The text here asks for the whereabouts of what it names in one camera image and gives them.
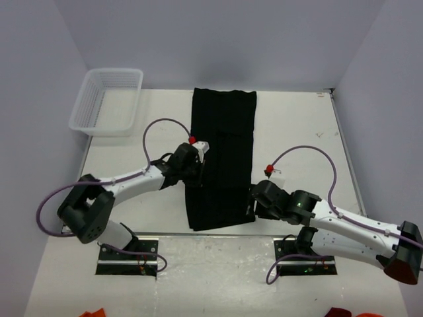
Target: white plastic basket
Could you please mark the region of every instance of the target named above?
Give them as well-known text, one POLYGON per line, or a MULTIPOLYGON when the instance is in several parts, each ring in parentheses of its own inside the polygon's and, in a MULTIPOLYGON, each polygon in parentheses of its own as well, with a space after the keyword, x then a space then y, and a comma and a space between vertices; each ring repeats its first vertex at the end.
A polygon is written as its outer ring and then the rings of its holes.
POLYGON ((95 137, 131 135, 142 81, 139 69, 91 69, 85 75, 69 127, 95 137))

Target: orange object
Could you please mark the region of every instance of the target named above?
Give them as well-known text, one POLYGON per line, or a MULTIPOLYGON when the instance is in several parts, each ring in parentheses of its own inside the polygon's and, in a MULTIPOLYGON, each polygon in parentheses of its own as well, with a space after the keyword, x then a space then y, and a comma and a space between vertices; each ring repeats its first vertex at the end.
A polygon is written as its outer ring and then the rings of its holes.
POLYGON ((90 312, 84 312, 80 317, 106 317, 106 314, 104 313, 104 309, 101 308, 100 310, 97 310, 96 312, 90 313, 90 312))
POLYGON ((364 313, 364 314, 360 314, 357 317, 383 317, 382 315, 378 315, 378 314, 369 314, 369 313, 364 313))

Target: plastic bin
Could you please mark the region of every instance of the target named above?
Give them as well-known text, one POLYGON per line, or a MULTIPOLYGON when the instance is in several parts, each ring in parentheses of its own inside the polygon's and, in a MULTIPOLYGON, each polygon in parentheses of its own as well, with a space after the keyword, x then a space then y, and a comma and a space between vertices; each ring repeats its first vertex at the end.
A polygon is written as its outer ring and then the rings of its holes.
POLYGON ((69 127, 94 137, 131 135, 142 81, 139 69, 91 69, 85 75, 69 127))

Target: black bracket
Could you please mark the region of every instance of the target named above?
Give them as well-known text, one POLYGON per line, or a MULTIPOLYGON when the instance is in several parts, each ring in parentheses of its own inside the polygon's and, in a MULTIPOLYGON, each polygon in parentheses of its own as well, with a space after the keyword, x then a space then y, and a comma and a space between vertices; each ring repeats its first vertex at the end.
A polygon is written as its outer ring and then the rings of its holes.
MULTIPOLYGON (((295 238, 286 236, 281 239, 274 239, 275 259, 288 254, 298 254, 295 246, 295 238)), ((333 256, 327 256, 323 260, 307 260, 303 258, 290 258, 281 261, 276 266, 277 274, 280 276, 309 276, 309 275, 337 275, 335 260, 333 256)))
MULTIPOLYGON (((158 239, 136 240, 131 251, 157 254, 158 248, 158 239)), ((157 276, 157 256, 121 254, 103 246, 98 254, 96 274, 157 276)))

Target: black pants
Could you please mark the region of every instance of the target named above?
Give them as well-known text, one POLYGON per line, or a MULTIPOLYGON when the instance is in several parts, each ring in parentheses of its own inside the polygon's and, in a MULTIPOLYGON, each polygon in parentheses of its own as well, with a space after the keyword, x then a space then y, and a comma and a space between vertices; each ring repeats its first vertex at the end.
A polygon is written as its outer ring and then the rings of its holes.
POLYGON ((185 189, 190 228, 208 230, 254 221, 247 213, 257 95, 194 90, 191 134, 207 141, 201 188, 185 189))

